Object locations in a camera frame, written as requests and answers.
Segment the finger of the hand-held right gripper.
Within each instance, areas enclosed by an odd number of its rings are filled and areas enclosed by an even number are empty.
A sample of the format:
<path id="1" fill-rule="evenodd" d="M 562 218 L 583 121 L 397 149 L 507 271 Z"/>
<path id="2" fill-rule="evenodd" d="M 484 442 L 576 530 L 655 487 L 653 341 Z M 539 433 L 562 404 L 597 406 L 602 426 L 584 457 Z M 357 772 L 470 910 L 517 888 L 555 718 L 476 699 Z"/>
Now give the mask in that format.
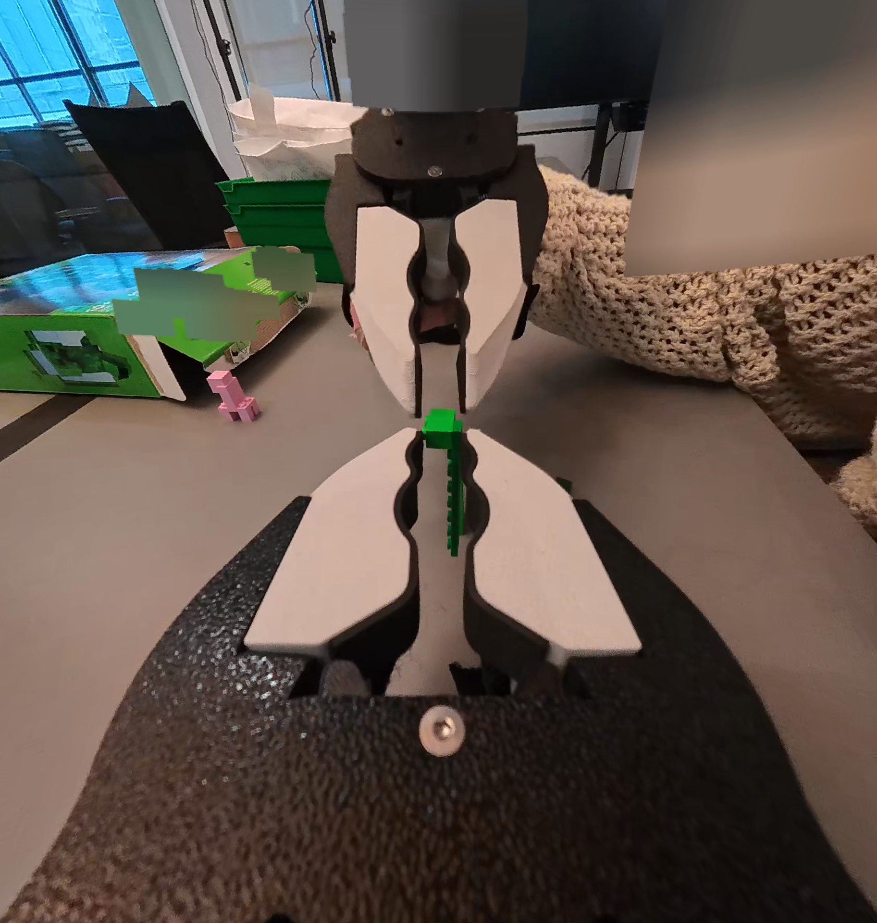
<path id="1" fill-rule="evenodd" d="M 454 242 L 464 260 L 460 299 L 468 321 L 463 337 L 463 409 L 475 410 L 505 362 L 524 306 L 517 203 L 487 199 L 458 214 Z"/>
<path id="2" fill-rule="evenodd" d="M 414 418 L 421 416 L 421 361 L 412 324 L 423 265 L 419 223 L 386 205 L 358 209 L 351 304 L 378 374 Z"/>

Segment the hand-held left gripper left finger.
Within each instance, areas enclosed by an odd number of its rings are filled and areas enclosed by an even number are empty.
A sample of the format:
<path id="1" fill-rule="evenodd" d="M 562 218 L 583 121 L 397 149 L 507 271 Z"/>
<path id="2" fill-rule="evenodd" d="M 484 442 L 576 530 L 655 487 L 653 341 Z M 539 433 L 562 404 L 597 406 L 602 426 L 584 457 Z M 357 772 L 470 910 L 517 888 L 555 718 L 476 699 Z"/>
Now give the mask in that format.
<path id="1" fill-rule="evenodd" d="M 420 625 L 420 432 L 346 462 L 310 501 L 247 630 L 250 652 L 352 663 L 386 692 Z"/>

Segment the green lego box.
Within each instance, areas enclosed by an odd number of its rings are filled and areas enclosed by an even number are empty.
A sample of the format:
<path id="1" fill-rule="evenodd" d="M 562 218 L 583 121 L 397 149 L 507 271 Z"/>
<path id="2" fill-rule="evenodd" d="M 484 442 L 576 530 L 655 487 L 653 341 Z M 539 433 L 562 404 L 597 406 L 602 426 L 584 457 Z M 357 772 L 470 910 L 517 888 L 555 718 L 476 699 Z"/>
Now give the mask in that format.
<path id="1" fill-rule="evenodd" d="M 207 274 L 243 293 L 273 296 L 275 317 L 260 317 L 246 339 L 123 333 L 114 313 L 138 296 L 138 271 Z M 274 291 L 253 269 L 253 249 L 87 254 L 0 280 L 0 391 L 186 401 L 207 391 L 207 376 L 233 371 L 302 312 L 306 293 Z"/>

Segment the person's right forearm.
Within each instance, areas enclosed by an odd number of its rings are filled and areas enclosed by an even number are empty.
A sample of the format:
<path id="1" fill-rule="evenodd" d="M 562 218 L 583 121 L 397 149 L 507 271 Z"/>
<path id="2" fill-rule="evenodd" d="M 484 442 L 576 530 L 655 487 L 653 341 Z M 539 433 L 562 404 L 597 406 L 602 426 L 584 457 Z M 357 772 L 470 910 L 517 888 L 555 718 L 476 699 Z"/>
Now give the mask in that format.
<path id="1" fill-rule="evenodd" d="M 631 201 L 541 173 L 536 327 L 655 373 L 730 384 L 799 447 L 877 436 L 877 255 L 632 278 Z"/>

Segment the large paned window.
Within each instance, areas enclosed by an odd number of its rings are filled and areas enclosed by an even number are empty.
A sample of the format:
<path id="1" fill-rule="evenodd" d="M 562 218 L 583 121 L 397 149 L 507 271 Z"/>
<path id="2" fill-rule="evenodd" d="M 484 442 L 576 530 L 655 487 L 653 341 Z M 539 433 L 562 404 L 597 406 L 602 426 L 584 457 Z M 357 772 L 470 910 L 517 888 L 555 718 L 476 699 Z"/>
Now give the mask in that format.
<path id="1" fill-rule="evenodd" d="M 114 1 L 0 1 L 0 130 L 64 122 L 68 103 L 155 104 Z"/>

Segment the white paper bags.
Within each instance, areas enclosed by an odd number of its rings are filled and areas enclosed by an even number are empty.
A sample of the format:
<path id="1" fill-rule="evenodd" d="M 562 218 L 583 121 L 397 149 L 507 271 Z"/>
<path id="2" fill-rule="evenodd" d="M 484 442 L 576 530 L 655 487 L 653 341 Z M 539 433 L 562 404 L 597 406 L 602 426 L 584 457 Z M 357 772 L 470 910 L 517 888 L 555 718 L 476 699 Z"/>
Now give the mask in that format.
<path id="1" fill-rule="evenodd" d="M 234 143 L 256 181 L 328 180 L 349 154 L 352 127 L 366 109 L 349 102 L 283 98 L 251 87 L 228 105 Z"/>

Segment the pink lego pig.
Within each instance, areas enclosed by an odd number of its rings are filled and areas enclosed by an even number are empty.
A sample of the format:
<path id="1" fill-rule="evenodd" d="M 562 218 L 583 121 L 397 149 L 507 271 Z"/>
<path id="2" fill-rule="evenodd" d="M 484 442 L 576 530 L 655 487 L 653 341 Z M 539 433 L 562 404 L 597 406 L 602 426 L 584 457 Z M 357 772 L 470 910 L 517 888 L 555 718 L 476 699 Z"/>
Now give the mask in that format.
<path id="1" fill-rule="evenodd" d="M 215 371 L 207 376 L 210 390 L 220 399 L 219 413 L 229 421 L 252 422 L 260 417 L 255 398 L 247 396 L 231 371 Z"/>

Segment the black television stand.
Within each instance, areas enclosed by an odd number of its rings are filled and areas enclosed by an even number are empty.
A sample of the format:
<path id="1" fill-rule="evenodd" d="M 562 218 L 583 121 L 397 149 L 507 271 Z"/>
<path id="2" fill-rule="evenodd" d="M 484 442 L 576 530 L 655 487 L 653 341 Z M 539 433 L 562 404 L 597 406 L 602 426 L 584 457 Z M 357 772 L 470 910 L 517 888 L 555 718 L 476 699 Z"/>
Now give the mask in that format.
<path id="1" fill-rule="evenodd" d="M 642 134 L 647 122 L 649 106 L 650 102 L 648 100 L 603 101 L 597 105 L 592 151 L 588 166 L 582 175 L 583 180 L 589 187 L 605 191 L 603 172 L 606 152 L 615 141 L 618 141 L 619 149 L 617 150 L 614 183 L 606 191 L 610 194 L 625 196 L 628 199 L 633 198 L 635 180 L 629 175 L 622 179 L 622 171 L 624 170 L 628 137 Z"/>

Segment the green plastic bins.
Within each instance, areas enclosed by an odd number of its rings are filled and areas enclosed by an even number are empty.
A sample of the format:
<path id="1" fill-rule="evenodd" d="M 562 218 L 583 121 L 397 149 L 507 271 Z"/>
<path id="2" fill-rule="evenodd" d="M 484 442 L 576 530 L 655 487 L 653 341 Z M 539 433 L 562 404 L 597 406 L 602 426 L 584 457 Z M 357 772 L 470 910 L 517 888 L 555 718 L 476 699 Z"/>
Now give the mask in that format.
<path id="1" fill-rule="evenodd" d="M 325 205 L 330 179 L 218 182 L 225 207 L 244 244 L 296 247 L 315 259 L 317 281 L 343 283 L 327 230 Z"/>

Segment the studio light on stand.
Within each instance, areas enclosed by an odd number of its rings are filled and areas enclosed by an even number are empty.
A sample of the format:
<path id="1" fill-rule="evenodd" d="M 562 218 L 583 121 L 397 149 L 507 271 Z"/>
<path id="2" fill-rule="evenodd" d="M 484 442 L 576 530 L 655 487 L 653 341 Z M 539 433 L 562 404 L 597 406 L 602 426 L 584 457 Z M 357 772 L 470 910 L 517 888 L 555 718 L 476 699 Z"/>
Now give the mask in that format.
<path id="1" fill-rule="evenodd" d="M 196 8 L 224 98 L 227 103 L 242 100 L 247 96 L 247 75 L 236 41 L 230 2 L 197 1 Z"/>
<path id="2" fill-rule="evenodd" d="M 317 55 L 320 59 L 328 98 L 332 101 L 341 101 L 340 84 L 333 52 L 336 38 L 335 33 L 329 28 L 325 2 L 310 1 L 309 9 L 316 35 Z"/>

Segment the green lego plate assembly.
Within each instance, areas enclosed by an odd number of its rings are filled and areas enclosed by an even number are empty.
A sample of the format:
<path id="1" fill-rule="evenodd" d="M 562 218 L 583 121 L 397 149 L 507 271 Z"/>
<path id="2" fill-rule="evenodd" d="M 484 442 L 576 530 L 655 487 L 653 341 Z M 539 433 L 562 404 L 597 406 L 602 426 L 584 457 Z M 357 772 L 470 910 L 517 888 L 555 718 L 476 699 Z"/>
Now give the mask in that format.
<path id="1" fill-rule="evenodd" d="M 434 408 L 424 418 L 421 433 L 425 445 L 446 454 L 446 547 L 457 557 L 465 526 L 466 489 L 462 479 L 463 423 L 456 412 Z"/>

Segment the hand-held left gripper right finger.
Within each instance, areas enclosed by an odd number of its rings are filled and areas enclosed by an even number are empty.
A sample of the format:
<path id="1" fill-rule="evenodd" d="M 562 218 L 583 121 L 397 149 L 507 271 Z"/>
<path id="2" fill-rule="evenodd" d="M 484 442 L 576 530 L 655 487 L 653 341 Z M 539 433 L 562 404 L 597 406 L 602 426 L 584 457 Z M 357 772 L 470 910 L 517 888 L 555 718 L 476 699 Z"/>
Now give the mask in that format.
<path id="1" fill-rule="evenodd" d="M 557 693 L 571 663 L 640 654 L 642 642 L 567 491 L 487 433 L 462 439 L 472 537 L 463 625 L 500 687 Z"/>

